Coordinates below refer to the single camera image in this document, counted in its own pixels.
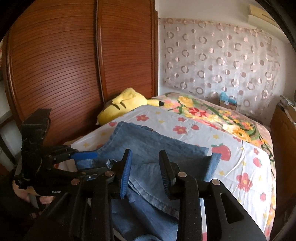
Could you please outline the person's left hand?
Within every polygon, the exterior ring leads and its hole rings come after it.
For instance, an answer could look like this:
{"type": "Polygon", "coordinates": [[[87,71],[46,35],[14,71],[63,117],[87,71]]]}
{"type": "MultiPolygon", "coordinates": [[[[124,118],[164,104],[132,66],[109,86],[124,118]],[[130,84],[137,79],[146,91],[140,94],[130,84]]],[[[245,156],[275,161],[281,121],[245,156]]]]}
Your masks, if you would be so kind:
{"type": "Polygon", "coordinates": [[[20,189],[18,185],[16,185],[15,181],[12,182],[12,187],[13,187],[13,191],[14,193],[21,199],[29,202],[30,201],[30,197],[29,195],[32,194],[34,196],[38,196],[39,197],[39,201],[41,202],[41,204],[50,204],[54,197],[53,196],[40,196],[39,194],[37,194],[35,192],[35,190],[33,189],[33,187],[28,187],[27,189],[20,189]]]}

